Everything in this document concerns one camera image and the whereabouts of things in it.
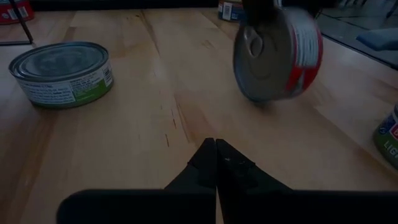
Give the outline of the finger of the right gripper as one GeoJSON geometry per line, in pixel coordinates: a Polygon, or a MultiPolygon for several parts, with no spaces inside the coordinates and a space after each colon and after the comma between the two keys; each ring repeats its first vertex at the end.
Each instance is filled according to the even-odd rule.
{"type": "Polygon", "coordinates": [[[247,25],[255,29],[275,21],[274,0],[242,0],[247,25]]]}

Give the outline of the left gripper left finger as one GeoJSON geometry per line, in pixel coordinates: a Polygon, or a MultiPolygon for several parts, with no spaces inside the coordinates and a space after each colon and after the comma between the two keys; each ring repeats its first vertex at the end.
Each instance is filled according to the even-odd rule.
{"type": "Polygon", "coordinates": [[[57,223],[214,223],[217,148],[206,138],[163,189],[87,189],[65,198],[57,223]]]}

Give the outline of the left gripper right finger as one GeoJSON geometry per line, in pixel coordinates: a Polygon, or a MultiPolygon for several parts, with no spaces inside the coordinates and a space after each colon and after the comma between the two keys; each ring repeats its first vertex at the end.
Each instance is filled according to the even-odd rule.
{"type": "Polygon", "coordinates": [[[225,140],[217,139],[216,148],[225,223],[397,224],[397,192],[295,190],[225,140]]]}

